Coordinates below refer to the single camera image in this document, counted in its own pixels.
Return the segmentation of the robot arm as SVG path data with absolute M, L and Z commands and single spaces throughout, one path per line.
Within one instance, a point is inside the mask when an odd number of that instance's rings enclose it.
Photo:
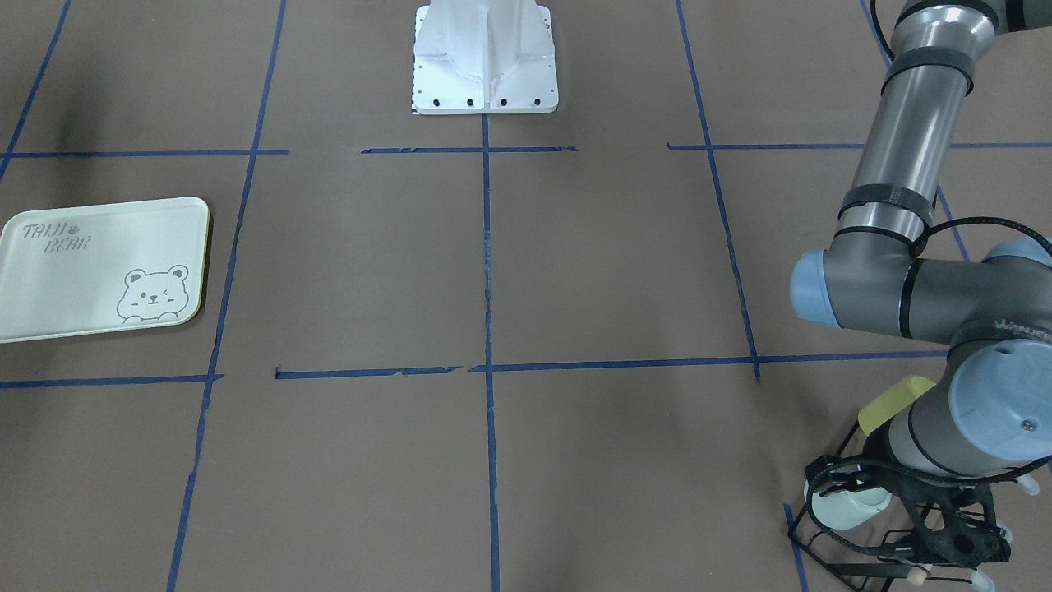
M 837 232 L 794 266 L 801 318 L 948 346 L 939 381 L 865 441 L 874 458 L 959 479 L 1050 458 L 1050 241 L 924 256 L 949 229 L 935 199 L 977 61 L 997 36 L 1049 25 L 1048 1 L 907 2 Z

